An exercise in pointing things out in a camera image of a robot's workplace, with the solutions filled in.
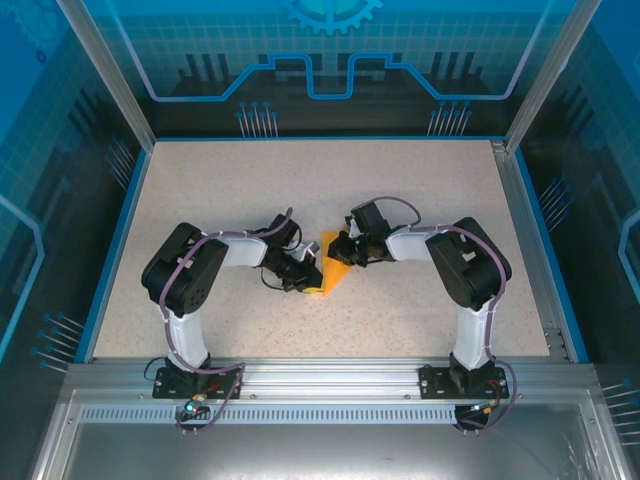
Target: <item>vent slot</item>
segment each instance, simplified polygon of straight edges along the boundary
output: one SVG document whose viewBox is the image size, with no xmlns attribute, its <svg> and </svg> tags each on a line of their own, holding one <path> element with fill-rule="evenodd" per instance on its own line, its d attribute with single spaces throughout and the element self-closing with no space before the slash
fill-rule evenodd
<svg viewBox="0 0 640 480">
<path fill-rule="evenodd" d="M 187 424 L 202 424 L 212 411 Z M 177 405 L 91 405 L 82 411 L 83 423 L 172 424 L 182 406 Z M 220 416 L 220 424 L 375 425 L 453 424 L 453 405 L 230 405 Z"/>
</svg>

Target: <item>metal rod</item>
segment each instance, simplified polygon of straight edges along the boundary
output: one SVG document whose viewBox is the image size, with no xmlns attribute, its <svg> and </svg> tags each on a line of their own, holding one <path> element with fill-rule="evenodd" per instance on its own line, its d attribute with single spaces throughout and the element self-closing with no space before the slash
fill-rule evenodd
<svg viewBox="0 0 640 480">
<path fill-rule="evenodd" d="M 118 148 L 120 149 L 120 151 L 122 153 L 124 153 L 125 157 L 127 157 L 129 159 L 129 161 L 131 162 L 131 164 L 133 166 L 135 166 L 136 164 L 136 159 L 133 158 L 133 155 L 131 155 L 131 152 L 129 150 L 127 150 L 126 148 L 124 148 L 124 145 L 122 144 L 122 141 L 118 139 L 118 137 L 116 137 L 115 135 L 112 137 L 114 139 L 114 141 L 116 142 L 116 145 L 118 145 Z"/>
<path fill-rule="evenodd" d="M 640 413 L 640 410 L 633 410 L 632 412 L 616 413 L 615 415 L 611 415 L 611 417 L 624 417 L 625 415 L 634 415 L 638 413 Z"/>
<path fill-rule="evenodd" d="M 542 207 L 542 215 L 546 215 L 550 208 L 553 208 L 558 202 L 563 200 L 563 193 L 564 192 L 559 191 L 555 194 L 555 199 L 553 201 L 550 200 L 546 205 Z"/>
<path fill-rule="evenodd" d="M 611 385 L 610 387 L 604 387 L 601 388 L 601 390 L 603 392 L 606 392 L 608 390 L 613 390 L 614 388 L 620 388 L 620 387 L 627 387 L 627 388 L 631 388 L 633 386 L 633 384 L 631 383 L 631 379 L 630 378 L 625 378 L 622 383 L 618 383 L 616 385 Z"/>
<path fill-rule="evenodd" d="M 120 179 L 128 184 L 129 175 L 124 171 L 124 167 L 106 153 L 104 155 L 104 159 L 109 163 L 109 165 L 111 165 L 113 171 L 120 175 Z"/>
<path fill-rule="evenodd" d="M 610 400 L 612 398 L 624 397 L 625 395 L 631 395 L 633 393 L 640 393 L 640 389 L 629 390 L 628 392 L 618 393 L 617 395 L 609 395 L 608 397 L 604 397 L 604 398 L 606 398 L 607 400 Z"/>
<path fill-rule="evenodd" d="M 273 130 L 271 128 L 271 115 L 269 115 L 269 107 L 271 106 L 271 104 L 269 102 L 264 102 L 262 106 L 264 107 L 267 113 L 266 116 L 267 116 L 267 123 L 269 124 L 269 135 L 273 137 Z"/>
<path fill-rule="evenodd" d="M 70 340 L 70 341 L 72 341 L 72 342 L 74 342 L 74 343 L 79 343 L 79 342 L 78 342 L 78 340 L 76 340 L 75 338 L 70 337 L 70 336 L 69 336 L 69 335 L 67 335 L 66 333 L 62 333 L 60 330 L 58 330 L 58 327 L 53 327 L 53 328 L 51 329 L 51 333 L 52 333 L 53 335 L 60 335 L 62 338 L 66 338 L 67 340 Z"/>
<path fill-rule="evenodd" d="M 73 352 L 76 351 L 76 347 L 68 345 L 68 344 L 64 343 L 62 340 L 58 340 L 57 338 L 53 338 L 52 336 L 45 334 L 44 331 L 42 331 L 42 330 L 38 330 L 38 333 L 36 334 L 36 336 L 38 338 L 46 338 L 47 340 L 51 340 L 52 342 L 55 342 L 58 345 L 62 345 L 63 347 L 67 347 L 69 350 L 71 350 Z"/>
<path fill-rule="evenodd" d="M 609 405 L 609 408 L 611 409 L 611 408 L 618 408 L 618 407 L 626 407 L 628 405 L 638 408 L 638 406 L 640 406 L 640 402 L 638 401 L 637 397 L 633 397 L 629 402 L 616 403 L 615 405 Z"/>
<path fill-rule="evenodd" d="M 238 105 L 240 105 L 240 108 L 242 109 L 242 116 L 244 117 L 244 126 L 247 127 L 247 136 L 249 136 L 249 120 L 247 120 L 247 111 L 244 109 L 244 107 L 247 106 L 246 103 L 244 102 L 240 102 Z"/>
<path fill-rule="evenodd" d="M 447 130 L 449 129 L 449 124 L 451 123 L 451 119 L 453 118 L 453 110 L 456 108 L 456 106 L 458 105 L 457 101 L 453 101 L 451 102 L 451 111 L 449 112 L 448 118 L 447 118 L 447 126 L 444 127 L 444 134 L 447 134 Z"/>
<path fill-rule="evenodd" d="M 540 111 L 564 65 L 580 41 L 601 0 L 576 2 L 505 137 L 507 153 L 515 152 Z"/>
<path fill-rule="evenodd" d="M 112 143 L 109 144 L 109 151 L 114 156 L 114 158 L 115 158 L 116 162 L 118 163 L 118 165 L 121 165 L 123 170 L 125 170 L 127 172 L 127 176 L 132 175 L 133 174 L 133 167 L 129 163 L 129 160 L 127 160 L 126 157 L 122 156 L 121 152 L 116 151 L 116 149 L 115 149 L 115 147 L 113 146 Z"/>
<path fill-rule="evenodd" d="M 264 112 L 260 112 L 260 120 L 262 120 L 262 128 L 264 129 L 264 136 L 268 137 L 269 135 L 267 135 L 267 124 L 264 122 Z"/>
<path fill-rule="evenodd" d="M 278 134 L 278 114 L 276 112 L 271 112 L 271 118 L 273 119 L 273 130 L 276 132 L 276 137 L 279 137 Z"/>
<path fill-rule="evenodd" d="M 438 115 L 436 116 L 436 123 L 434 124 L 433 133 L 435 133 L 435 129 L 438 128 L 438 121 L 440 121 L 440 114 L 442 113 L 442 109 L 447 104 L 444 100 L 440 102 L 440 110 L 438 110 Z"/>
<path fill-rule="evenodd" d="M 556 213 L 558 213 L 558 210 L 560 210 L 561 208 L 563 208 L 564 206 L 567 205 L 567 202 L 565 202 L 564 200 L 562 200 L 561 202 L 558 203 L 558 205 L 556 205 L 555 207 L 553 207 L 549 212 L 544 213 L 544 217 L 545 217 L 545 223 L 549 223 L 549 219 L 553 216 L 555 216 Z"/>
<path fill-rule="evenodd" d="M 155 135 L 84 2 L 57 2 L 138 142 L 147 153 L 151 153 Z"/>
<path fill-rule="evenodd" d="M 553 232 L 556 227 L 558 225 L 560 225 L 562 223 L 562 221 L 566 218 L 569 218 L 569 212 L 564 212 L 564 215 L 562 216 L 562 218 L 560 218 L 556 223 L 554 223 L 550 228 L 549 228 L 549 233 Z"/>
<path fill-rule="evenodd" d="M 456 126 L 456 123 L 458 123 L 458 117 L 460 116 L 460 112 L 458 110 L 456 110 L 455 112 L 453 112 L 453 116 L 455 118 L 453 119 L 453 122 L 451 122 L 451 128 L 449 129 L 449 136 L 450 137 L 453 135 L 453 129 Z"/>
<path fill-rule="evenodd" d="M 258 136 L 262 136 L 262 131 L 260 131 L 260 116 L 258 115 L 258 102 L 251 102 L 251 106 L 253 107 L 253 111 L 256 118 L 256 123 L 258 124 Z"/>
<path fill-rule="evenodd" d="M 251 122 L 251 131 L 253 132 L 253 138 L 258 138 L 258 134 L 256 133 L 256 125 L 253 123 L 253 112 L 247 113 L 249 117 L 249 121 Z"/>
<path fill-rule="evenodd" d="M 84 330 L 83 325 L 80 325 L 78 322 L 74 322 L 69 317 L 66 317 L 63 312 L 58 312 L 56 317 L 58 317 L 58 320 L 66 320 L 70 324 L 75 325 L 76 327 L 80 327 L 82 330 Z"/>
<path fill-rule="evenodd" d="M 440 122 L 440 128 L 438 129 L 438 136 L 442 133 L 442 126 L 444 125 L 445 120 L 449 116 L 449 112 L 442 112 L 442 121 Z"/>
<path fill-rule="evenodd" d="M 462 125 L 462 119 L 464 118 L 464 114 L 467 111 L 467 107 L 469 105 L 471 105 L 471 102 L 469 100 L 467 100 L 466 102 L 464 102 L 462 107 L 462 113 L 460 114 L 460 118 L 458 119 L 458 125 L 456 125 L 456 135 L 458 134 L 458 130 L 460 129 L 460 125 Z"/>
<path fill-rule="evenodd" d="M 113 169 L 113 167 L 111 167 L 109 169 L 109 173 L 111 174 L 111 176 L 113 178 L 116 179 L 116 182 L 118 182 L 118 185 L 120 185 L 122 187 L 122 189 L 126 192 L 127 191 L 127 186 L 125 185 L 125 182 L 120 179 L 120 176 L 116 173 L 116 171 Z"/>
<path fill-rule="evenodd" d="M 553 221 L 556 218 L 558 218 L 560 215 L 562 215 L 571 206 L 571 204 L 573 204 L 575 201 L 576 201 L 576 197 L 571 197 L 569 199 L 569 201 L 567 202 L 567 204 L 564 207 L 562 207 L 559 211 L 557 211 L 554 214 L 553 218 L 551 218 L 547 223 L 553 223 Z"/>
<path fill-rule="evenodd" d="M 549 192 L 549 190 L 551 190 L 557 184 L 558 184 L 558 179 L 554 177 L 553 180 L 551 180 L 551 183 L 549 184 L 549 186 L 538 197 L 538 202 L 540 202 L 545 197 L 545 195 Z"/>
<path fill-rule="evenodd" d="M 45 350 L 47 350 L 47 352 L 56 352 L 56 353 L 59 353 L 60 355 L 64 355 L 65 357 L 69 357 L 71 360 L 73 360 L 73 355 L 65 352 L 64 350 L 60 350 L 59 348 L 54 347 L 51 343 L 47 343 L 47 346 L 44 348 Z"/>
<path fill-rule="evenodd" d="M 48 364 L 46 360 L 40 360 L 40 368 L 50 368 L 51 370 L 57 370 L 58 372 L 62 372 L 65 375 L 67 373 L 67 371 L 64 370 L 63 368 L 54 367 L 53 365 Z"/>
<path fill-rule="evenodd" d="M 558 191 L 558 187 L 562 185 L 562 182 L 556 184 L 556 186 L 547 194 L 545 198 L 541 198 L 538 200 L 541 209 L 545 209 L 549 202 L 553 201 L 553 199 L 558 198 L 559 195 L 562 195 L 562 192 Z"/>
<path fill-rule="evenodd" d="M 77 331 L 77 330 L 76 330 L 76 329 L 74 329 L 74 328 L 68 327 L 68 326 L 66 326 L 64 323 L 59 322 L 58 320 L 54 320 L 54 319 L 53 319 L 53 318 L 51 318 L 51 316 L 49 316 L 49 315 L 45 315 L 42 319 L 43 319 L 45 322 L 51 322 L 51 323 L 54 323 L 54 324 L 58 325 L 59 327 L 64 328 L 65 330 L 69 330 L 71 333 L 75 333 L 76 335 L 82 335 L 82 331 L 80 331 L 80 332 L 79 332 L 79 331 Z"/>
<path fill-rule="evenodd" d="M 57 357 L 54 357 L 52 355 L 47 355 L 46 353 L 41 352 L 40 350 L 38 350 L 36 347 L 33 347 L 31 349 L 31 355 L 34 355 L 34 356 L 35 355 L 40 355 L 41 357 L 48 358 L 49 360 L 53 360 L 54 362 L 60 362 L 60 363 L 64 363 L 65 365 L 69 365 L 69 362 L 67 362 L 65 360 L 61 360 L 61 359 L 59 359 Z"/>
<path fill-rule="evenodd" d="M 464 131 L 467 129 L 467 122 L 469 122 L 470 116 L 471 116 L 471 112 L 467 112 L 466 115 L 464 116 L 464 122 L 462 123 L 462 128 L 460 129 L 460 133 L 458 134 L 459 137 L 461 137 Z"/>
<path fill-rule="evenodd" d="M 622 422 L 622 423 L 614 423 L 614 427 L 628 427 L 629 425 L 640 425 L 640 420 L 636 420 L 635 422 Z"/>
</svg>

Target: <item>gear graphic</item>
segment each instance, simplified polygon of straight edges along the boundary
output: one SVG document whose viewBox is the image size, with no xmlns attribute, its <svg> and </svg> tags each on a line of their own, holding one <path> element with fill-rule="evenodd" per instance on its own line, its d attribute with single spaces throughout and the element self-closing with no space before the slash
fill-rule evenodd
<svg viewBox="0 0 640 480">
<path fill-rule="evenodd" d="M 0 0 L 0 12 L 8 11 L 30 42 L 43 49 L 58 33 L 54 0 Z"/>
<path fill-rule="evenodd" d="M 360 28 L 362 20 L 373 18 L 373 9 L 382 7 L 382 0 L 282 0 L 289 12 L 289 20 L 297 20 L 300 27 L 311 27 L 313 33 L 336 30 L 347 33 Z"/>
</svg>

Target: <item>glass panel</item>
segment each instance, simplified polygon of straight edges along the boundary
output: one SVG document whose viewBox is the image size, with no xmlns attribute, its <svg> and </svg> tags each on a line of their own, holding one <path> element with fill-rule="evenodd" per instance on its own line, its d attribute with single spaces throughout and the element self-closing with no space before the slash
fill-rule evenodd
<svg viewBox="0 0 640 480">
<path fill-rule="evenodd" d="M 0 7 L 0 450 L 26 478 L 140 146 L 55 2 Z"/>
<path fill-rule="evenodd" d="M 604 0 L 522 151 L 591 360 L 640 383 L 640 4 Z M 620 385 L 625 404 L 637 399 Z M 620 429 L 637 435 L 637 424 Z M 633 436 L 622 437 L 634 442 Z M 635 448 L 640 466 L 640 450 Z"/>
<path fill-rule="evenodd" d="M 159 136 L 503 135 L 573 0 L 91 0 Z"/>
<path fill-rule="evenodd" d="M 520 406 L 480 439 L 452 425 L 216 425 L 183 439 L 168 425 L 83 424 L 63 478 L 596 480 L 576 410 Z"/>
</svg>

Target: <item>blue wall panel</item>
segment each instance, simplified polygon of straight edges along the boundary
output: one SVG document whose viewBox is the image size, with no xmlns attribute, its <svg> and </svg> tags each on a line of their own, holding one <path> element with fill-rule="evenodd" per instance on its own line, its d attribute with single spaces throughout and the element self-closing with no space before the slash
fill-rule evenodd
<svg viewBox="0 0 640 480">
<path fill-rule="evenodd" d="M 55 2 L 0 2 L 0 40 L 0 476 L 27 478 L 140 145 Z"/>
<path fill-rule="evenodd" d="M 241 137 L 251 102 L 285 135 L 504 134 L 573 3 L 88 6 L 159 136 Z"/>
<path fill-rule="evenodd" d="M 522 144 L 605 383 L 640 382 L 639 13 L 603 1 Z"/>
</svg>

